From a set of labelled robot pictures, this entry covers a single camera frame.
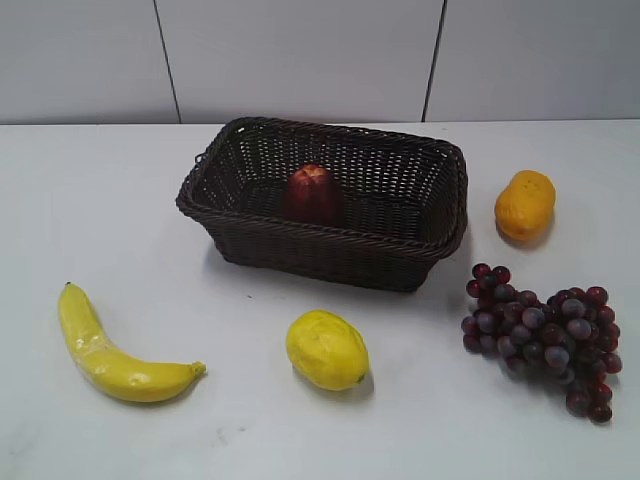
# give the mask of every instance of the grape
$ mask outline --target grape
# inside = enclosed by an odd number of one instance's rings
[[[569,385],[567,385],[567,393],[587,393],[587,385],[582,381],[575,379]]]
[[[480,346],[483,353],[494,353],[496,351],[496,341],[491,335],[482,335],[480,337]]]
[[[615,352],[618,348],[618,339],[600,334],[594,345],[605,352]]]
[[[562,347],[547,347],[544,358],[553,368],[564,368],[569,363],[569,352]]]
[[[616,321],[616,312],[614,312],[613,308],[608,305],[601,306],[598,309],[597,314],[597,322],[600,325],[605,325],[607,323],[613,323]]]
[[[567,332],[576,340],[585,340],[591,335],[591,325],[583,318],[574,318],[567,323]]]
[[[554,307],[549,305],[542,304],[540,305],[540,310],[544,313],[544,319],[546,322],[555,322],[558,319],[558,312]]]
[[[558,347],[562,347],[564,348],[567,352],[569,352],[569,355],[573,355],[576,351],[576,341],[570,337],[569,335],[564,335],[562,337],[562,341],[558,344]]]
[[[522,312],[522,323],[531,330],[540,328],[544,322],[544,313],[539,308],[527,308]]]
[[[525,307],[535,307],[538,304],[538,296],[531,290],[523,290],[518,294],[518,302]]]
[[[509,335],[509,337],[511,338],[511,343],[513,343],[514,345],[524,345],[529,340],[531,340],[531,331],[524,325],[518,324],[513,327],[513,330],[511,330],[511,335]]]
[[[493,294],[487,290],[480,292],[480,298],[478,299],[478,308],[491,308],[494,304]]]
[[[524,359],[534,367],[544,365],[544,345],[540,342],[527,343],[522,348],[522,355]]]
[[[611,338],[620,338],[620,327],[615,323],[610,323],[604,328],[605,335],[610,336]]]
[[[498,351],[500,355],[503,357],[511,357],[518,353],[516,347],[511,343],[511,339],[509,337],[500,337],[497,342]]]
[[[474,317],[465,317],[462,320],[462,331],[465,335],[478,335],[480,329],[478,328],[478,322]]]
[[[482,351],[480,340],[478,340],[473,335],[465,335],[464,337],[462,337],[462,343],[464,344],[464,347],[471,353],[480,353]]]
[[[498,327],[498,333],[500,335],[510,335],[513,327],[515,327],[516,325],[518,325],[518,322],[516,322],[515,320],[505,318],[502,321],[500,327]]]
[[[475,279],[479,279],[480,277],[485,276],[487,273],[491,272],[491,267],[486,263],[478,263],[473,267],[471,273]]]
[[[591,327],[591,335],[589,335],[589,338],[587,338],[588,342],[595,342],[598,337],[600,336],[600,329],[598,328],[598,326],[595,323],[590,323],[589,326]]]
[[[496,317],[496,320],[498,320],[498,322],[502,322],[502,320],[504,320],[504,303],[496,303],[491,308],[491,313],[494,317]]]
[[[516,289],[509,284],[500,284],[493,291],[493,296],[499,302],[512,302],[516,298]]]
[[[605,353],[602,361],[607,367],[607,373],[620,373],[622,370],[622,360],[615,353]]]
[[[498,283],[505,284],[511,280],[511,272],[505,266],[498,266],[493,269],[493,274],[498,278]]]
[[[477,280],[469,280],[467,283],[467,293],[470,297],[480,298],[480,284]]]
[[[589,418],[594,423],[607,423],[612,416],[613,412],[609,405],[593,404],[589,407]]]
[[[524,312],[524,307],[518,302],[507,303],[504,307],[504,318],[518,323],[522,319],[522,312]]]
[[[478,322],[478,328],[484,333],[493,333],[498,327],[496,318],[488,312],[479,313],[476,321]]]
[[[524,371],[526,370],[527,365],[524,363],[524,361],[519,358],[519,357],[509,357],[505,360],[505,363],[507,364],[507,368],[509,370],[511,370],[514,373],[517,373],[518,375],[524,373]]]
[[[580,287],[571,287],[569,289],[571,293],[573,293],[578,300],[582,301],[586,297],[586,293]]]
[[[576,358],[587,365],[595,362],[602,355],[602,350],[594,345],[585,345],[578,350]]]
[[[555,323],[545,323],[540,329],[540,340],[547,346],[560,345],[566,334],[562,327]]]
[[[593,307],[587,307],[582,318],[587,322],[595,322],[598,318],[598,311]]]
[[[594,403],[605,404],[609,403],[613,398],[613,392],[604,383],[596,383],[589,388],[589,395],[593,399]]]
[[[567,395],[567,410],[576,417],[586,417],[589,410],[589,396],[583,392]]]
[[[587,374],[588,378],[600,378],[601,375],[607,373],[607,364],[604,363],[604,360],[598,359],[587,367],[585,373]]]
[[[586,308],[577,298],[569,298],[561,305],[562,314],[568,318],[581,318]]]
[[[556,382],[560,385],[569,385],[576,378],[576,372],[571,367],[567,367],[558,377]]]
[[[478,279],[478,283],[483,290],[493,290],[498,286],[498,277],[493,273],[487,273]]]
[[[609,294],[602,287],[589,287],[587,290],[587,300],[597,307],[601,307],[609,300]]]

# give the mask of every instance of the apple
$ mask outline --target apple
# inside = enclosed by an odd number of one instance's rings
[[[344,195],[329,170],[308,164],[288,178],[282,213],[293,222],[338,227],[344,218]]]

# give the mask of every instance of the white table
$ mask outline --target white table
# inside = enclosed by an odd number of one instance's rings
[[[640,121],[395,124],[465,154],[470,226],[413,295],[228,264],[174,205],[217,125],[0,127],[0,478],[638,478]],[[523,251],[493,204],[520,169],[557,187],[548,241]],[[513,382],[466,353],[460,319],[476,261],[541,296],[601,284],[622,327],[614,421],[571,417],[560,389]],[[85,382],[57,297],[82,286],[108,334],[148,360],[202,360],[181,401],[135,407]],[[303,312],[364,335],[373,392],[319,394],[284,337]]]

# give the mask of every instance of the brown wicker basket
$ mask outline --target brown wicker basket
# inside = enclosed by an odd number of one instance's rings
[[[308,163],[340,183],[345,228],[282,219],[287,178]],[[196,157],[176,203],[229,262],[410,292],[460,245],[467,174],[443,140],[240,118]]]

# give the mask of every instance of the yellow banana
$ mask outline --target yellow banana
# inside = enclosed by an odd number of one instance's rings
[[[206,366],[144,362],[116,347],[104,332],[82,289],[67,283],[58,314],[71,356],[89,380],[107,394],[132,402],[175,397],[198,379]]]

